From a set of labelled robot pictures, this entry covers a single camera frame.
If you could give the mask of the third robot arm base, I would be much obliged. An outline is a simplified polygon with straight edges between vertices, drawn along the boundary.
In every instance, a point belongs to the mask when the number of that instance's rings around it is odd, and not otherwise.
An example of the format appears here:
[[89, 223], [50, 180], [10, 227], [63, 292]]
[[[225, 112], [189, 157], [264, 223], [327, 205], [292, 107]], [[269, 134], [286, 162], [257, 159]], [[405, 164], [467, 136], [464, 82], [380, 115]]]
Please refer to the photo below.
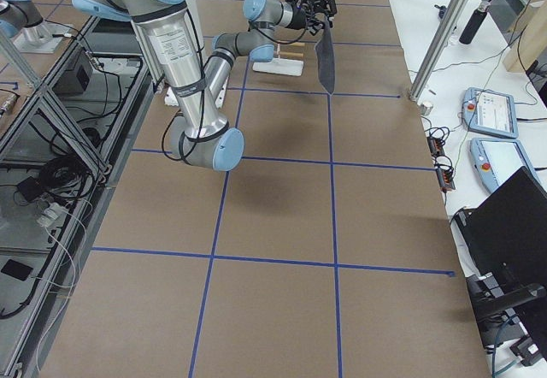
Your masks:
[[15, 40], [18, 51], [53, 54], [62, 41], [53, 29], [32, 0], [1, 0], [1, 31]]

